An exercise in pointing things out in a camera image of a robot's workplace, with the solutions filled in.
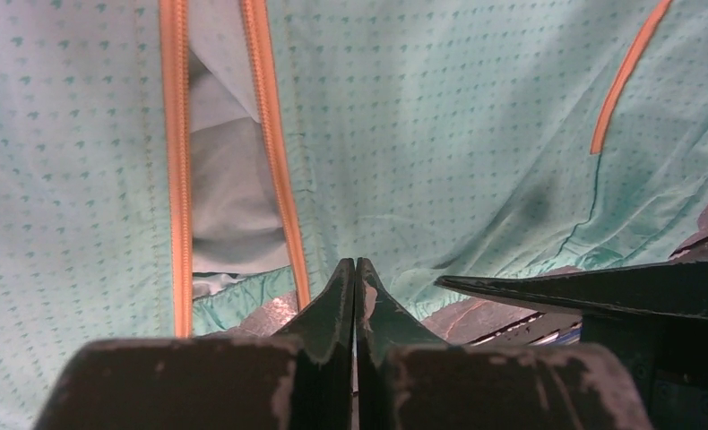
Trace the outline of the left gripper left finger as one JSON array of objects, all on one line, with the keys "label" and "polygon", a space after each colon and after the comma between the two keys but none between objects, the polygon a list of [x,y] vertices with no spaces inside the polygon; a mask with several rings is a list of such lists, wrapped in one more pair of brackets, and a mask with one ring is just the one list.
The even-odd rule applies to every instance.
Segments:
[{"label": "left gripper left finger", "polygon": [[38,429],[347,429],[355,264],[268,337],[108,339],[81,347]]}]

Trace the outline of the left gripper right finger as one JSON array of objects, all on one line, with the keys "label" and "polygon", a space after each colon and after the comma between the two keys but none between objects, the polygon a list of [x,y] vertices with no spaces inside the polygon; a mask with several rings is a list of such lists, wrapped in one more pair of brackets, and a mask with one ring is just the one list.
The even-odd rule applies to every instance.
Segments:
[{"label": "left gripper right finger", "polygon": [[628,371],[597,344],[451,346],[357,261],[363,429],[649,429]]}]

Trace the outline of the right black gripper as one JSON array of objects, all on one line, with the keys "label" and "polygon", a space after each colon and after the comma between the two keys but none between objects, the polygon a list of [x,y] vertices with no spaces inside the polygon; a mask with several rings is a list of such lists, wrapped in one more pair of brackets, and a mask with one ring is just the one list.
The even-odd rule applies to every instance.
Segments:
[{"label": "right black gripper", "polygon": [[708,429],[708,238],[670,262],[436,285],[541,312],[585,314],[583,342],[613,352],[657,429]]}]

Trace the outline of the orange and mint hooded jacket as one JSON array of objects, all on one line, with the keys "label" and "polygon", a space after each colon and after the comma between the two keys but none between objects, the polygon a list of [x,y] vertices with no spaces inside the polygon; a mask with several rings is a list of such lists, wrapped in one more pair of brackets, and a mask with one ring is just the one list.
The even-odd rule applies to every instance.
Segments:
[{"label": "orange and mint hooded jacket", "polygon": [[708,203],[708,1],[0,1],[0,429],[81,344],[187,337],[372,258],[667,259]]}]

